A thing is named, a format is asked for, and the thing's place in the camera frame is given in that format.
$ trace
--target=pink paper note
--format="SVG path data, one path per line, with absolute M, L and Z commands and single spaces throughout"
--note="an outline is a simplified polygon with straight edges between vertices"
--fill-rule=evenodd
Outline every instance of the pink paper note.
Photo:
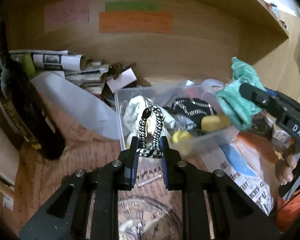
M 44 8 L 44 32 L 89 22 L 89 0 L 64 0 Z

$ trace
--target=metal screw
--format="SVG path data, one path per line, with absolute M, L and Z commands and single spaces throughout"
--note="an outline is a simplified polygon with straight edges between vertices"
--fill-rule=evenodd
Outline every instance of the metal screw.
M 215 170 L 214 174 L 216 174 L 218 177 L 223 177 L 225 172 L 223 170 Z
M 76 170 L 75 175 L 77 177 L 82 177 L 84 175 L 85 171 L 84 170 Z
M 121 166 L 121 164 L 122 164 L 122 162 L 119 161 L 119 160 L 114 160 L 114 161 L 112 162 L 112 166 L 114 166 L 114 167 L 119 167 L 119 166 Z
M 186 161 L 178 161 L 177 164 L 179 167 L 186 167 L 188 163 Z

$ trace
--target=white cloth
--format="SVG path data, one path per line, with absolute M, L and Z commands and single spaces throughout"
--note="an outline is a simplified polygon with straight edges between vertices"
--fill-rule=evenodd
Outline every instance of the white cloth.
M 143 96 L 136 96 L 130 100 L 123 116 L 123 123 L 130 132 L 139 130 L 139 122 L 143 110 L 151 104 L 153 104 L 153 102 L 149 98 L 144 98 Z M 173 129 L 176 120 L 162 107 L 160 107 L 160 109 L 164 116 L 164 123 L 163 123 L 164 127 L 166 127 L 167 129 Z M 152 113 L 149 119 L 150 119 L 149 129 L 150 131 L 154 131 L 155 114 Z
M 146 107 L 153 104 L 153 102 L 149 98 L 144 98 L 143 96 L 136 96 L 130 100 L 127 105 L 126 111 L 123 116 L 123 123 L 131 132 L 126 140 L 125 146 L 126 148 L 130 147 L 131 140 L 133 136 L 139 137 L 139 122 L 142 116 L 142 113 Z M 162 107 L 160 107 L 164 122 L 161 131 L 161 136 L 166 136 L 168 142 L 170 143 L 171 135 L 169 134 L 168 129 L 173 129 L 175 126 L 176 120 Z M 155 113 L 151 113 L 150 117 L 146 122 L 146 132 L 153 136 L 156 125 L 156 116 Z

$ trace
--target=sticky note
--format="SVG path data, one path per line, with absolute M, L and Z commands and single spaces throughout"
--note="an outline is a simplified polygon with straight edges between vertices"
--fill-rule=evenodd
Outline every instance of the sticky note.
M 44 32 L 89 22 L 89 0 L 64 0 L 44 8 Z
M 143 11 L 111 11 L 99 13 L 99 32 L 172 33 L 172 13 Z
M 148 0 L 115 1 L 106 2 L 105 11 L 160 11 L 161 6 L 157 2 Z
M 112 93 L 136 81 L 137 78 L 131 68 L 123 71 L 116 80 L 110 79 L 107 81 Z

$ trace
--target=white card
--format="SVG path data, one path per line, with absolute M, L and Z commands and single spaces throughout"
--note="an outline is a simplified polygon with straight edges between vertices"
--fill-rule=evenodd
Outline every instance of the white card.
M 3 206 L 13 211 L 13 198 L 3 194 Z
M 107 81 L 112 93 L 136 81 L 137 78 L 131 68 L 123 71 L 116 80 L 110 79 Z

